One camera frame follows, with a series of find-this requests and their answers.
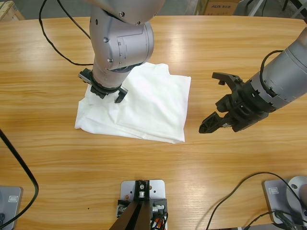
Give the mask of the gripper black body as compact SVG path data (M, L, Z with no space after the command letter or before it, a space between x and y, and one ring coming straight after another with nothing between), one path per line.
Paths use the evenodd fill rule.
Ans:
M264 101L250 82L227 84L231 93L216 103L217 110L233 120L262 120L276 108Z
M119 91L120 88L122 88L121 85L118 86L118 87L115 87L115 88L106 88L106 87L103 87L98 82L96 82L95 80L92 80L90 91L92 93L96 94L97 96L99 96L101 99L104 99L104 97L106 95L115 93L115 92Z

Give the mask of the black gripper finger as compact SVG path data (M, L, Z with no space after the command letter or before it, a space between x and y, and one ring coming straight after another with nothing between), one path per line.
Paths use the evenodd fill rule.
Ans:
M244 130L267 117L268 114L261 114L260 116L249 117L242 121L236 121L235 124L232 126L232 130L234 132Z
M116 98L115 103L116 104L121 103L123 101L123 99L125 98L125 96L127 95L127 93L128 93L127 90L120 88L119 93L118 93L118 97Z
M199 133L200 134L213 133L217 129L223 127L224 123L225 121L222 117L220 117L217 113L212 113L202 121L199 127Z

